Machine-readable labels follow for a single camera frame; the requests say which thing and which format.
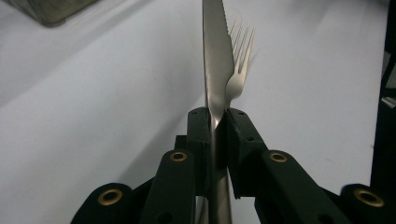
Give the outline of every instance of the fork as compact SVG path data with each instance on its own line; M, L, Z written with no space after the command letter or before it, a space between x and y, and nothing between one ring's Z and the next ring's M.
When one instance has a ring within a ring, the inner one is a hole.
M231 76L230 80L227 83L226 90L225 90L225 103L226 107L230 107L231 101L242 94L242 90L244 89L245 79L247 76L248 70L248 60L250 58L250 53L253 45L254 34L256 28L253 27L253 31L250 34L250 38L247 44L247 49L245 50L244 58L242 67L240 65L242 61L242 51L244 50L245 41L248 35L249 25L244 34L244 38L242 39L242 43L239 45L239 36L241 34L243 23L240 25L238 33L236 37L235 29L236 29L237 21L233 24L233 28L231 29L230 36L233 41L233 58L234 58L234 68L233 68L233 75Z

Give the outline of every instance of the white backdrop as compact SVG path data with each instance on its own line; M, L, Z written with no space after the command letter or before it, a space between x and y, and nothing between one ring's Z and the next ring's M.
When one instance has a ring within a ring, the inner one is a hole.
M204 105L202 2L102 0L57 28L0 2L0 223L68 223L96 188L155 175ZM225 0L257 27L233 107L322 187L369 184L387 6ZM258 223L253 200L234 223Z

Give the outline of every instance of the black object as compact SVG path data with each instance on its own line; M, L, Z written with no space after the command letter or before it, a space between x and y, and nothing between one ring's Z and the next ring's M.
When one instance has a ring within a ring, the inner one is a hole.
M45 26L57 26L98 0L6 0Z
M261 223L396 223L395 202L383 190L349 185L335 195L319 187L291 155L268 150L245 112L230 108L224 118L234 196L255 197ZM210 186L208 130L206 110L192 110L187 135L177 136L153 181L135 190L120 184L96 189L72 224L193 223L195 196L206 196ZM125 192L120 204L103 204L101 195L117 187Z

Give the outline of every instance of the knife blade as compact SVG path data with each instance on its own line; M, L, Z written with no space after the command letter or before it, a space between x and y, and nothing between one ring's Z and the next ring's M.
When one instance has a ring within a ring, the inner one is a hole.
M224 114L225 90L233 75L233 46L227 32L222 0L203 0L205 105L210 116L208 221L231 224Z

